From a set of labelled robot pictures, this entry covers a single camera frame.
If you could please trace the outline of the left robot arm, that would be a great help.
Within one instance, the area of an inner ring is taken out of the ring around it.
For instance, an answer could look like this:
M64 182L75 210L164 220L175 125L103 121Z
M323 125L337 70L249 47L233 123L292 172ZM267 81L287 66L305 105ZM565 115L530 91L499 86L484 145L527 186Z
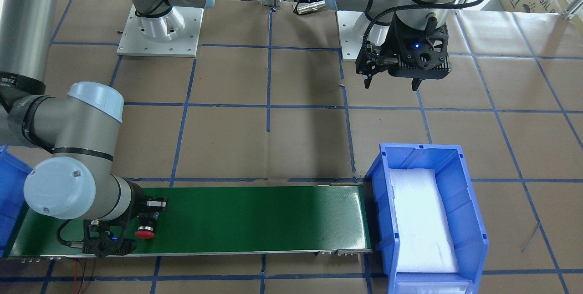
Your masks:
M424 80L442 80L451 71L446 20L457 0L325 0L330 10L358 12L355 71L369 88L373 76L411 80L413 91Z

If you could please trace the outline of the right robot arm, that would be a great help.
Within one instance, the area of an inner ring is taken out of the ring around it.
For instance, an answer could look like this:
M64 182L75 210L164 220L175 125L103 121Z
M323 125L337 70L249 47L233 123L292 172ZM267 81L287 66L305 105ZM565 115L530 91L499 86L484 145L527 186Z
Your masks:
M123 97L95 82L73 84L66 98L45 95L46 61L57 0L1 0L1 144L40 147L51 157L24 182L29 209L62 219L61 245L97 257L131 254L127 227L151 230L165 198L111 174Z

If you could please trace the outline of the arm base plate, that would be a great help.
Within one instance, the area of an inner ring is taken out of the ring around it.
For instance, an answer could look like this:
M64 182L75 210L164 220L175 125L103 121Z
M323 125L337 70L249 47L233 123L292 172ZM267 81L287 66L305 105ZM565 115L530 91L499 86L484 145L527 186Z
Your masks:
M338 10L337 11L338 35L341 42L343 61L356 61L362 48L363 35L370 24L364 12ZM368 39L377 46L384 43L389 26L374 25Z
M135 57L196 57L204 9L175 6L160 18L130 10L117 53Z

